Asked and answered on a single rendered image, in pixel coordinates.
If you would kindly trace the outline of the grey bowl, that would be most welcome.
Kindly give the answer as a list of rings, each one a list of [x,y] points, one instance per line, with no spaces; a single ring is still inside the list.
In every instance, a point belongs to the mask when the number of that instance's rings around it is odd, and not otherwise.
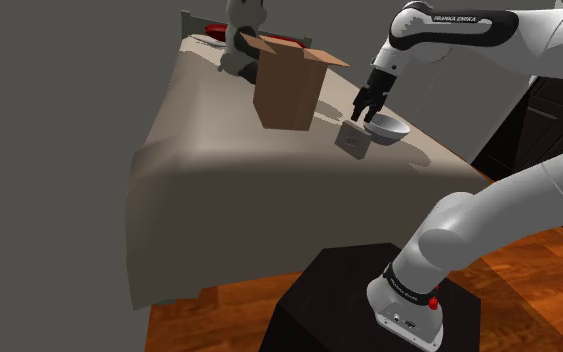
[[[391,145],[410,133],[410,127],[388,115],[375,114],[364,128],[371,134],[372,141],[381,145]]]

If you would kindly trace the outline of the small grey flat box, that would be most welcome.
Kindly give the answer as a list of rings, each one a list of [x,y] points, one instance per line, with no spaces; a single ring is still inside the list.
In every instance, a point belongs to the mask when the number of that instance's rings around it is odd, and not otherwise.
[[[357,160],[364,159],[372,141],[372,135],[352,121],[344,121],[339,129],[335,145]]]

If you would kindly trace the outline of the open brown cardboard box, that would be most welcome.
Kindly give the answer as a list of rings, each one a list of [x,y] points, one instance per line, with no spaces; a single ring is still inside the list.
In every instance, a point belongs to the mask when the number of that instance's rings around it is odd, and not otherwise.
[[[347,64],[330,53],[271,36],[243,36],[260,51],[253,106],[266,129],[310,129],[326,72]]]

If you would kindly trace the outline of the grey plush toy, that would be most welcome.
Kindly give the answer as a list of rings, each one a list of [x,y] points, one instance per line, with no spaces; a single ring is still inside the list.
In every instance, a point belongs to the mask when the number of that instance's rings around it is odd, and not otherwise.
[[[259,26],[267,18],[264,0],[228,0],[226,14],[228,25],[225,31],[225,48],[218,70],[239,76],[255,85],[260,50],[252,47],[243,34],[258,37]]]

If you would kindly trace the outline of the bed with beige cover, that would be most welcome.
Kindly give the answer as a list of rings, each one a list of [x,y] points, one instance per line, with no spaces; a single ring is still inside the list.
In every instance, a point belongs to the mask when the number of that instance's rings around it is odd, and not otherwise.
[[[418,129],[355,159],[335,139],[356,87],[328,71],[307,131],[264,128],[253,86],[186,34],[131,163],[126,267],[140,309],[304,269],[328,247],[403,245],[442,197],[487,182]]]

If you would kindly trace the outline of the dark wooden cabinet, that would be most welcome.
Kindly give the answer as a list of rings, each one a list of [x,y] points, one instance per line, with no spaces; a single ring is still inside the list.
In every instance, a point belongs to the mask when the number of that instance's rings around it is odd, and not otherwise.
[[[563,80],[537,78],[472,162],[498,181],[563,153]]]

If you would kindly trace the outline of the red pillow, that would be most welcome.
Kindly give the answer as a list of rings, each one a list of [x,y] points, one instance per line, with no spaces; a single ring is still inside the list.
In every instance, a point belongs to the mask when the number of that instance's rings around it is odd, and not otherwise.
[[[226,41],[226,30],[227,26],[225,24],[211,24],[205,27],[205,34],[215,40],[225,42]],[[271,38],[290,41],[299,44],[302,48],[307,48],[310,46],[309,43],[306,41],[301,41],[295,38],[285,37],[285,36],[278,36],[278,35],[271,35]]]

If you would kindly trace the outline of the black robot stand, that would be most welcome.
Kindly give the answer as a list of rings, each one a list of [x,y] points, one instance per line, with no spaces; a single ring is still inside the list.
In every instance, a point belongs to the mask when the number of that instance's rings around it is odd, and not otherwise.
[[[259,352],[423,352],[380,327],[366,288],[400,249],[323,249],[276,304]]]

